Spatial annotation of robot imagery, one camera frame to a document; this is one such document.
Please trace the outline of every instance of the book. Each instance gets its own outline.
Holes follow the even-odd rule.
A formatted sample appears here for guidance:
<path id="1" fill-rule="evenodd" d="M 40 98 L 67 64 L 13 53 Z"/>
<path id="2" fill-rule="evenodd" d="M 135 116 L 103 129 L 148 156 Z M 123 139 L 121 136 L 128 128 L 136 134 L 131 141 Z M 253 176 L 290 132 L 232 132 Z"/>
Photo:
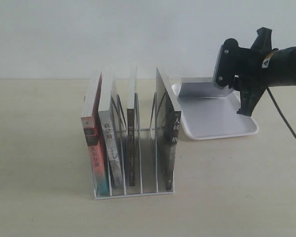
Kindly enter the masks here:
<path id="1" fill-rule="evenodd" d="M 135 119 L 135 99 L 137 95 L 136 80 L 137 66 L 132 66 L 130 70 L 128 84 L 128 100 L 127 100 L 127 174 L 129 186 L 135 186 L 135 159 L 136 159 L 136 144 L 135 133 L 137 131 L 137 123 Z"/>
<path id="2" fill-rule="evenodd" d="M 101 86 L 102 73 L 96 71 L 90 80 L 84 98 L 81 122 L 86 144 L 89 149 L 93 179 L 97 184 L 98 193 L 104 196 L 109 193 L 109 182 L 106 165 L 106 147 L 98 115 Z"/>
<path id="3" fill-rule="evenodd" d="M 176 148 L 181 122 L 181 107 L 165 71 L 156 70 L 157 157 L 164 174 L 166 190 L 172 189 Z"/>
<path id="4" fill-rule="evenodd" d="M 124 183 L 121 153 L 124 144 L 121 142 L 121 131 L 125 128 L 121 128 L 120 113 L 118 111 L 119 97 L 113 72 L 106 70 L 102 73 L 103 84 L 99 103 L 99 117 L 110 163 L 112 183 L 116 189 L 122 189 Z"/>

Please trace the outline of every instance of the white wall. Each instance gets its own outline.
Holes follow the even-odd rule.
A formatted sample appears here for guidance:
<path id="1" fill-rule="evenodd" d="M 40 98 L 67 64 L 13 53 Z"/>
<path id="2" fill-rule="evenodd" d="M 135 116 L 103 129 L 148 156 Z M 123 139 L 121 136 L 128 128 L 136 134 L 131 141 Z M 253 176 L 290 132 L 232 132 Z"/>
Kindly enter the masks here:
<path id="1" fill-rule="evenodd" d="M 250 47 L 256 29 L 296 45 L 296 0 L 0 0 L 0 78 L 89 78 L 111 65 L 139 77 L 211 76 L 227 38 Z"/>

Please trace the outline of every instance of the book spine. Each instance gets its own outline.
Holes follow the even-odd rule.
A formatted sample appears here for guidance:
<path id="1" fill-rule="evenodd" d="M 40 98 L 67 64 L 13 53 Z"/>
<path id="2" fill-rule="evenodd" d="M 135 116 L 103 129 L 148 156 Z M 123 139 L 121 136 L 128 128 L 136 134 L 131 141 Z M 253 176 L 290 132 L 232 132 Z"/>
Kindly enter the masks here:
<path id="1" fill-rule="evenodd" d="M 84 128 L 86 143 L 89 149 L 92 171 L 97 183 L 97 190 L 104 196 L 109 193 L 109 183 L 106 172 L 106 159 L 103 148 L 101 147 L 97 127 Z"/>
<path id="2" fill-rule="evenodd" d="M 127 170 L 129 175 L 129 185 L 135 186 L 135 110 L 127 109 Z"/>
<path id="3" fill-rule="evenodd" d="M 173 181 L 173 171 L 176 157 L 176 149 L 179 138 L 179 129 L 181 122 L 181 112 L 174 112 L 173 116 L 170 119 L 170 155 L 169 155 L 169 163 L 168 163 L 168 174 L 167 174 L 167 183 L 166 189 L 172 189 L 172 181 Z"/>
<path id="4" fill-rule="evenodd" d="M 106 149 L 110 161 L 114 185 L 116 188 L 124 188 L 121 160 L 119 157 L 117 144 L 115 140 L 114 127 L 112 124 L 111 114 L 108 112 L 101 114 L 101 125 L 105 138 Z"/>

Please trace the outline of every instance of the metal rack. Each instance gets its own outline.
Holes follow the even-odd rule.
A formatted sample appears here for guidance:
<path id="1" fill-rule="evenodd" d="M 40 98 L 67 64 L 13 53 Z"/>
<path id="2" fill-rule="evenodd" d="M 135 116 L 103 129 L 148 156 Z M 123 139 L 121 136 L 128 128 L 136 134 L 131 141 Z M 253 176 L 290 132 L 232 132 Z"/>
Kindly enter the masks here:
<path id="1" fill-rule="evenodd" d="M 95 199 L 110 199 L 110 198 L 126 198 L 126 197 L 140 197 L 140 196 L 150 196 L 150 195 L 164 195 L 174 193 L 174 177 L 172 183 L 172 189 L 166 190 L 165 182 L 163 179 L 162 171 L 160 169 L 159 160 L 157 157 L 157 139 L 156 139 L 156 120 L 157 120 L 157 107 L 155 104 L 156 93 L 153 97 L 150 126 L 149 128 L 141 128 L 140 126 L 140 114 L 139 114 L 139 101 L 138 95 L 135 94 L 135 115 L 137 122 L 137 152 L 139 159 L 136 160 L 136 185 L 129 186 L 125 171 L 125 151 L 121 140 L 121 159 L 122 159 L 122 172 L 123 172 L 123 189 L 113 188 L 111 182 L 111 174 L 109 169 L 109 160 L 107 161 L 107 172 L 109 179 L 109 195 L 101 196 L 97 192 L 96 180 L 94 180 L 94 196 Z M 118 117 L 121 119 L 121 114 L 123 113 L 122 105 L 117 95 L 118 100 Z"/>

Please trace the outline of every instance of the beige table surface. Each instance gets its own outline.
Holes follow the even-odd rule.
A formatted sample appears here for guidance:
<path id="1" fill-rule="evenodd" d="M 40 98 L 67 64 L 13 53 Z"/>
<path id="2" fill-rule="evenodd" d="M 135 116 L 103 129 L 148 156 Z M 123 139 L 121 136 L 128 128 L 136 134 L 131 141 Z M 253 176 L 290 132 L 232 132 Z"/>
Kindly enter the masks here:
<path id="1" fill-rule="evenodd" d="M 174 195 L 93 200 L 87 86 L 0 80 L 0 237 L 296 236 L 296 141 L 267 94 L 254 136 L 190 141 L 180 131 Z M 272 91 L 296 129 L 296 87 Z M 143 124 L 153 92 L 139 82 Z"/>

